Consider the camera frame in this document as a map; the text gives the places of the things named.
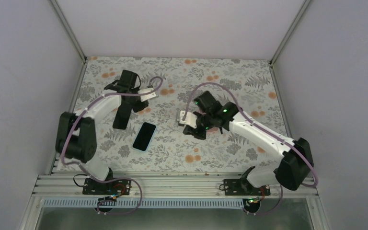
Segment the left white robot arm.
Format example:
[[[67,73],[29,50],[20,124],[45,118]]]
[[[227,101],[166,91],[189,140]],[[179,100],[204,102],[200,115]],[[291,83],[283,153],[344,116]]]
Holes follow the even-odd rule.
[[[64,166],[76,165],[94,179],[95,188],[102,194],[114,188],[111,169],[95,156],[97,150],[96,125],[112,110],[117,109],[116,128],[127,123],[131,112],[138,112],[155,98],[159,86],[141,88],[136,81],[139,75],[124,70],[119,79],[109,83],[103,92],[88,106],[78,112],[64,112],[60,115],[55,150],[60,154]]]

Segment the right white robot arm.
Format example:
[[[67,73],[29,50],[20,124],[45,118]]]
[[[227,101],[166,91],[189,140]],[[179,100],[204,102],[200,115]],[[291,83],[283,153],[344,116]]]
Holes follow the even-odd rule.
[[[252,166],[241,176],[241,191],[254,194],[259,187],[280,184],[296,191],[313,167],[309,142],[303,138],[287,138],[251,118],[233,102],[222,105],[209,91],[194,99],[199,112],[181,110],[177,121],[184,127],[183,134],[205,140],[207,130],[217,127],[238,134],[266,151],[278,165]]]

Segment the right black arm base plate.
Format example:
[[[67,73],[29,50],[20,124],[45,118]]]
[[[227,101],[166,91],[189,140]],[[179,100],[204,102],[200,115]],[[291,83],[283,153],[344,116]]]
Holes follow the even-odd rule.
[[[261,187],[253,187],[247,181],[241,179],[224,179],[223,183],[218,186],[226,196],[269,196],[271,195],[268,185]]]

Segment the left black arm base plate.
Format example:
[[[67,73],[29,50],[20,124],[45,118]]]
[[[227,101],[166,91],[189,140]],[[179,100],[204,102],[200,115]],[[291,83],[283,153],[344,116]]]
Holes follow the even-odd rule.
[[[83,195],[104,195],[104,196],[119,196],[129,195],[132,181],[121,179],[110,183],[100,183],[91,178],[84,181],[82,194]]]

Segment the pink phone case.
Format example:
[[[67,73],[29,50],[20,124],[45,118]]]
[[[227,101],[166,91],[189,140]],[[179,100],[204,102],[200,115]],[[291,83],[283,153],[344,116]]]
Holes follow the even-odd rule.
[[[222,133],[222,130],[220,127],[212,127],[207,130],[207,133],[214,133],[214,132]]]

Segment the black phone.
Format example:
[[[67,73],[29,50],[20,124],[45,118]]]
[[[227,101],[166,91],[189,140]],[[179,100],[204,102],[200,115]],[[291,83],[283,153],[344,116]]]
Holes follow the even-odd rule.
[[[144,122],[141,125],[138,134],[136,135],[136,138],[132,144],[132,148],[142,152],[147,151],[155,132],[156,125]]]
[[[132,106],[130,104],[122,103],[117,109],[112,127],[114,129],[125,130],[130,119],[131,111]]]

